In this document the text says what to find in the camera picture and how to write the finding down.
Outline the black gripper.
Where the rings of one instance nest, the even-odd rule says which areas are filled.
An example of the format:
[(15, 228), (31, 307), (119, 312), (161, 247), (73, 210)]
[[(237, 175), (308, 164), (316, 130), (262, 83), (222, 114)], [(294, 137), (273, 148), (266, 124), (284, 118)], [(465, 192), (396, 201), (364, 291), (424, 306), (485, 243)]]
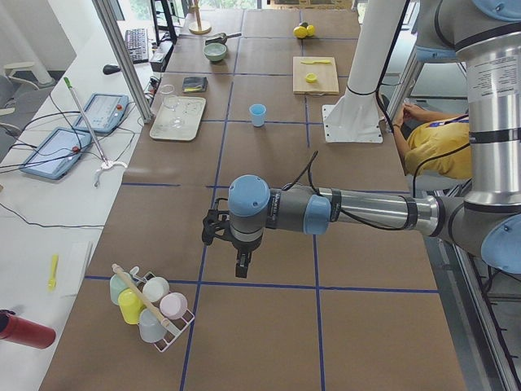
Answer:
[[(230, 227), (229, 211), (219, 210), (219, 202), (226, 198), (217, 198), (213, 206), (208, 210), (207, 216), (203, 219), (202, 241), (205, 245), (212, 244), (214, 239), (231, 242), (236, 249), (257, 249), (261, 245), (261, 238), (252, 242), (246, 242), (234, 237)], [(252, 260), (252, 252), (237, 252), (235, 265), (235, 276), (247, 278), (248, 268)]]

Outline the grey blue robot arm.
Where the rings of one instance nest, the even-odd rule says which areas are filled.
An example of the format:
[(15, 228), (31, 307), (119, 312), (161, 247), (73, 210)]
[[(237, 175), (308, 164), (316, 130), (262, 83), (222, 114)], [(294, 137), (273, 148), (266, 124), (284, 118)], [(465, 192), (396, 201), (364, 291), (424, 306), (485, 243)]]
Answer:
[(371, 194), (292, 183), (270, 188), (256, 175), (235, 179), (228, 209), (213, 207), (202, 240), (231, 242), (235, 274), (247, 275), (265, 229), (324, 233), (332, 222), (440, 237), (508, 273), (520, 271), (520, 4), (423, 1), (418, 58), (466, 65), (472, 188), (464, 197)]

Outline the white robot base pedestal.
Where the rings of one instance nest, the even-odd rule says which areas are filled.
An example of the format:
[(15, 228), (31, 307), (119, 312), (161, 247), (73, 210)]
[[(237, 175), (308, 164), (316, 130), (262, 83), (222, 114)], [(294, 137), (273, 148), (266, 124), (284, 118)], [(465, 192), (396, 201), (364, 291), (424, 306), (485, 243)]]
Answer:
[(328, 143), (383, 141), (376, 98), (408, 5), (406, 0), (367, 3), (344, 96), (336, 104), (322, 107)]

